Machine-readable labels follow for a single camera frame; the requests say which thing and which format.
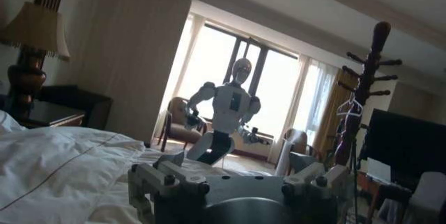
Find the bed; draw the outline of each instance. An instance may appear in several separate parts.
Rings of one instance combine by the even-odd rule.
[[[0,120],[0,223],[140,223],[128,171],[164,153],[118,133],[26,129],[3,111]],[[205,175],[242,175],[192,160],[184,167]]]

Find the lampshade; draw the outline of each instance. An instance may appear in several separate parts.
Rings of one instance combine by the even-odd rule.
[[[31,2],[26,2],[13,22],[0,30],[0,41],[49,51],[63,60],[70,58],[62,14]]]

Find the table lamp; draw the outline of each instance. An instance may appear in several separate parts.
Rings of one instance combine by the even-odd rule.
[[[9,68],[11,106],[30,108],[46,81],[46,56],[70,59],[62,14],[26,2],[17,18],[0,30],[0,43],[22,48],[19,62]]]

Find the black tv screen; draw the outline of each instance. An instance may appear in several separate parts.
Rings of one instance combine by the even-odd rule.
[[[376,109],[369,125],[368,157],[389,164],[393,173],[420,178],[446,174],[446,126]]]

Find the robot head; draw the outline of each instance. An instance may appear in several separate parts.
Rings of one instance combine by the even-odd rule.
[[[244,84],[252,73],[252,62],[248,58],[236,61],[233,66],[233,81],[240,85]]]

